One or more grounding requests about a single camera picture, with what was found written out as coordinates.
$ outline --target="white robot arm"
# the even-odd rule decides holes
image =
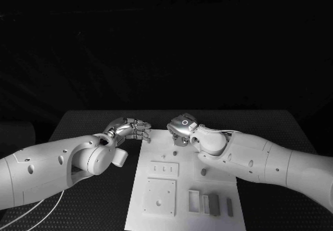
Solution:
[[[126,139],[150,142],[150,127],[119,118],[104,133],[35,145],[0,159],[0,210],[46,199],[111,163],[121,167],[129,154],[117,147]]]
[[[281,185],[307,195],[333,213],[333,158],[290,150],[267,139],[231,130],[208,129],[185,113],[168,124],[175,144],[199,150],[208,165],[238,178]]]

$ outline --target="gray fabric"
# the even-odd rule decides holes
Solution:
[[[119,117],[137,118],[166,129],[173,117],[191,113],[209,128],[240,130],[258,135],[286,148],[316,153],[302,128],[287,111],[280,110],[116,110],[70,111],[55,129],[51,141],[103,132]],[[130,156],[123,168],[81,181],[64,193],[61,203],[35,230],[124,230],[130,195],[142,141],[126,141],[121,149]],[[248,231],[333,230],[333,215],[299,192],[276,185],[255,184],[238,179],[243,214]],[[52,210],[59,194],[45,200],[35,211],[8,229],[28,230]],[[3,226],[35,204],[8,210]]]

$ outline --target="black background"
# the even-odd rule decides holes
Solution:
[[[286,109],[333,155],[333,16],[315,2],[0,9],[0,120],[46,142],[68,110]]]

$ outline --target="table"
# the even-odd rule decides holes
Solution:
[[[191,113],[209,128],[232,129],[264,137],[286,148],[316,154],[305,132],[284,110],[113,110],[70,111],[55,129],[51,141],[103,132],[119,117],[137,118],[166,129],[179,114]],[[130,156],[123,168],[111,165],[107,171],[70,188],[51,216],[35,231],[124,230],[130,195],[136,175],[142,141],[126,141],[121,149]],[[333,214],[302,193],[268,184],[238,179],[244,221],[248,231],[333,230]],[[5,230],[25,231],[52,210],[59,195],[48,198],[33,212]],[[8,210],[0,227],[33,206]]]

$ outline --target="robotic hand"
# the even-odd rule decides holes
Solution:
[[[168,124],[175,144],[199,150],[198,158],[238,178],[281,185],[307,195],[333,213],[333,158],[290,150],[264,138],[208,129],[185,113]]]
[[[0,210],[51,197],[85,178],[100,175],[110,164],[121,167],[126,139],[150,142],[152,125],[119,118],[104,133],[44,143],[0,159]]]

